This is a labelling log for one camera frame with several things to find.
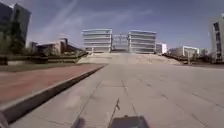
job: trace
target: paved walkway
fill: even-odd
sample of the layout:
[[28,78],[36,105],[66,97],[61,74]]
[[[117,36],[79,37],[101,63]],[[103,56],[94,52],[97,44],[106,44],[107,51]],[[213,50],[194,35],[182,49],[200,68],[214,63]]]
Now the paved walkway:
[[97,64],[83,64],[18,73],[0,73],[0,105],[81,75],[99,66]]
[[223,76],[222,69],[109,64],[11,127],[70,128],[78,119],[80,128],[106,128],[113,117],[122,128],[134,119],[148,128],[223,128]]
[[135,53],[94,53],[82,58],[79,63],[106,63],[106,64],[180,64],[174,59],[154,54]]

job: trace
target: tall building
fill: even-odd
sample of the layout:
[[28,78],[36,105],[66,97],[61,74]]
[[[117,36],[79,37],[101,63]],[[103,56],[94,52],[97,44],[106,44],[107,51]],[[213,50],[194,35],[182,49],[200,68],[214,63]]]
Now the tall building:
[[26,41],[31,12],[18,4],[11,5],[10,7],[13,10],[11,21],[18,21],[20,23],[22,37]]
[[87,52],[110,52],[112,47],[111,29],[83,30],[82,37]]
[[132,30],[129,32],[129,51],[134,53],[154,53],[156,33]]
[[12,9],[0,2],[0,32],[5,31],[11,19]]
[[224,62],[224,14],[210,24],[212,41],[212,58],[216,62]]

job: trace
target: lawn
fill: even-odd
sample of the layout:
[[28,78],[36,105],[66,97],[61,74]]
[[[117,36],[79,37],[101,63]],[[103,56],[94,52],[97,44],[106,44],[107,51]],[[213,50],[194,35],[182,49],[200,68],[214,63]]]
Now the lawn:
[[0,71],[21,72],[21,71],[74,66],[74,65],[77,65],[77,64],[74,64],[74,63],[49,63],[49,64],[26,64],[26,65],[17,65],[17,66],[0,66]]

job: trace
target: white building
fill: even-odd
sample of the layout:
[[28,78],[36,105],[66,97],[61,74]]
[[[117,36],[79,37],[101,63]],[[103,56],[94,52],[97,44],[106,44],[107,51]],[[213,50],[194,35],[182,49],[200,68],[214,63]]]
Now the white building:
[[154,53],[156,33],[132,30],[129,32],[129,51],[134,53]]
[[174,56],[179,57],[193,57],[194,55],[199,55],[199,48],[181,46],[178,48],[172,48],[169,50],[169,53]]
[[216,62],[224,62],[224,14],[210,24],[212,41],[212,58]]
[[163,43],[156,43],[156,53],[164,54],[167,52],[167,45]]
[[10,7],[13,10],[11,21],[17,20],[20,23],[22,37],[26,41],[31,12],[18,4],[11,5]]
[[87,52],[110,52],[112,47],[111,29],[83,30],[82,37]]

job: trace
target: low building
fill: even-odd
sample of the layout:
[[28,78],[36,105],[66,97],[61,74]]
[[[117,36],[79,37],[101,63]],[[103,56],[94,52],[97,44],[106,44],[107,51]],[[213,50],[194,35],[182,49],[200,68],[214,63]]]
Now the low building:
[[156,33],[131,30],[129,32],[129,51],[133,53],[154,53],[156,51]]
[[87,52],[110,52],[112,49],[111,29],[83,30],[82,37]]
[[212,20],[210,24],[210,36],[213,60],[224,62],[224,14]]
[[77,51],[83,51],[80,48],[74,47],[69,44],[67,38],[60,38],[55,42],[50,42],[48,44],[37,44],[35,42],[30,42],[29,51],[37,54],[49,55],[62,55],[65,53],[75,53]]
[[167,45],[163,43],[156,43],[156,53],[164,54],[167,52]]
[[170,49],[169,54],[178,57],[193,57],[195,55],[199,55],[199,48],[181,46]]

